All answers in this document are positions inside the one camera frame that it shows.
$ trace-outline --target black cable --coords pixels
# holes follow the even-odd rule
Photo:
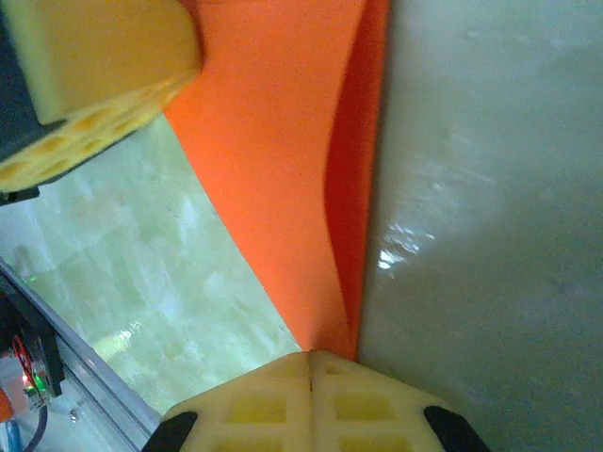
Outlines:
[[[36,447],[40,444],[41,437],[44,436],[44,432],[46,431],[46,424],[48,424],[48,407],[44,405],[40,408],[40,417],[36,432],[29,444],[23,449],[23,452],[34,452],[34,450],[36,450]]]

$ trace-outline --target green led light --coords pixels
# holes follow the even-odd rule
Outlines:
[[[38,389],[40,391],[44,391],[46,389],[46,385],[44,384],[44,381],[40,378],[40,376],[38,374],[34,375],[34,380],[36,381],[36,386],[38,387]]]

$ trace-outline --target red wire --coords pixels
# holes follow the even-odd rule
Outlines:
[[[25,348],[23,340],[21,339],[21,337],[19,337],[19,335],[15,334],[15,337],[12,339],[12,350],[14,351],[15,355],[17,355],[17,358],[19,359],[19,363],[21,363],[21,367],[23,368],[23,371],[27,375],[29,382],[32,384],[32,386],[34,387],[36,392],[38,392],[38,394],[39,394],[40,390],[38,389],[38,385],[36,384],[36,381],[34,380],[34,369],[33,369],[33,366],[31,365],[31,359],[29,358],[29,353],[27,352],[27,348]]]

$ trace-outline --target honeycomb pattern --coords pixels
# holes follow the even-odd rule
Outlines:
[[[423,416],[446,402],[326,352],[294,353],[174,407],[182,452],[442,452]]]
[[[195,73],[95,105],[0,164],[0,191],[39,185],[155,118]]]

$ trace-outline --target foam padding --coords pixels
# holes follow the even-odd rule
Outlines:
[[[175,0],[0,0],[38,121],[81,116],[196,71],[196,32]]]
[[[166,110],[304,349],[355,356],[385,0],[182,0],[203,73]]]
[[[176,405],[143,452],[444,452],[427,407],[464,420],[445,400],[360,364],[301,352]],[[183,413],[197,416],[192,428]],[[186,438],[181,448],[160,448],[171,423]],[[451,444],[449,451],[474,450]]]
[[[0,192],[16,192],[53,180],[95,156],[155,118],[194,74],[185,74],[93,106],[9,158],[0,158]]]

